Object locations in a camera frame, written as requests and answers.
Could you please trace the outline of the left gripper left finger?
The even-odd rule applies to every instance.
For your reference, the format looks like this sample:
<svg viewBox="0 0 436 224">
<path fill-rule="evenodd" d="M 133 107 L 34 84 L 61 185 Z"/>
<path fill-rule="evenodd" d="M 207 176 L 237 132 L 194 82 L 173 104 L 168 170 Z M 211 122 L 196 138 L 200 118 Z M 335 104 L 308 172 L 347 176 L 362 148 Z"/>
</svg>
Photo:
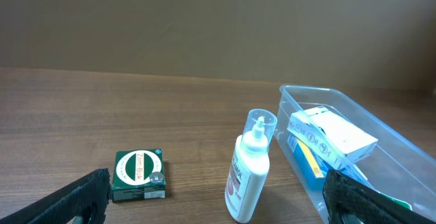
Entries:
<svg viewBox="0 0 436 224">
<path fill-rule="evenodd" d="M 97 169 L 1 219 L 2 223 L 103 223 L 112 199 L 110 172 Z"/>
</svg>

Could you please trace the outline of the white green slim box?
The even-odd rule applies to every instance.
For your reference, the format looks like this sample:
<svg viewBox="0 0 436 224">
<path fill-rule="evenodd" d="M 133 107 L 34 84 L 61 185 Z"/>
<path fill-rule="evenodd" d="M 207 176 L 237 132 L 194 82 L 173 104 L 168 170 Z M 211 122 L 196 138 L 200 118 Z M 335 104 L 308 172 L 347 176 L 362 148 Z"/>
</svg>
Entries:
<svg viewBox="0 0 436 224">
<path fill-rule="evenodd" d="M 340 172 L 344 173 L 345 175 L 349 176 L 350 178 L 353 178 L 354 180 L 357 180 L 361 184 L 365 185 L 368 182 L 368 178 L 362 173 L 362 171 L 358 168 L 357 165 L 347 166 L 347 167 L 341 169 Z M 385 193 L 382 193 L 378 190 L 376 190 L 376 192 L 382 194 L 383 196 L 385 196 L 388 199 L 390 199 L 391 201 L 399 204 L 400 206 L 405 207 L 409 210 L 412 210 L 412 206 L 408 202 L 403 201 L 401 199 L 391 197 L 391 196 L 386 195 Z"/>
</svg>

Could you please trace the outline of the blue yellow lozenge box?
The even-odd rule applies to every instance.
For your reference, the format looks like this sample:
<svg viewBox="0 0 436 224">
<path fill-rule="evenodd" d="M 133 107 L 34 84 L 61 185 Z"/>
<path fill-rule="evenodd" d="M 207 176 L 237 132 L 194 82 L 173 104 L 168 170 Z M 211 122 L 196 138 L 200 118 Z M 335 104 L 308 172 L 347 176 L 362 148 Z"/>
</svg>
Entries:
<svg viewBox="0 0 436 224">
<path fill-rule="evenodd" d="M 311 190 L 322 190 L 329 167 L 306 144 L 289 133 L 287 142 Z"/>
</svg>

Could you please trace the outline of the white blue medicine box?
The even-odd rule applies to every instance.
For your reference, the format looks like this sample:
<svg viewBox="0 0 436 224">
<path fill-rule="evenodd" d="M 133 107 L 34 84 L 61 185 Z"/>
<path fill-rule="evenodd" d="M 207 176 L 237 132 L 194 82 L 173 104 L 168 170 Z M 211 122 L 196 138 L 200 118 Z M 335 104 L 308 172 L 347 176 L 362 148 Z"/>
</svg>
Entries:
<svg viewBox="0 0 436 224">
<path fill-rule="evenodd" d="M 287 128 L 336 170 L 368 157 L 378 142 L 325 106 L 292 113 Z"/>
</svg>

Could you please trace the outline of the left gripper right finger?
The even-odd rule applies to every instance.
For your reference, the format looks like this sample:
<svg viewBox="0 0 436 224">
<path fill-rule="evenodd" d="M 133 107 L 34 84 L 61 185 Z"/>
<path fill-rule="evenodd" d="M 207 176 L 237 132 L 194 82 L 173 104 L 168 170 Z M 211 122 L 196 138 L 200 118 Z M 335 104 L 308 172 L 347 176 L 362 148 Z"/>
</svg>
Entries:
<svg viewBox="0 0 436 224">
<path fill-rule="evenodd" d="M 338 170 L 328 171 L 322 195 L 329 223 L 435 224 Z"/>
</svg>

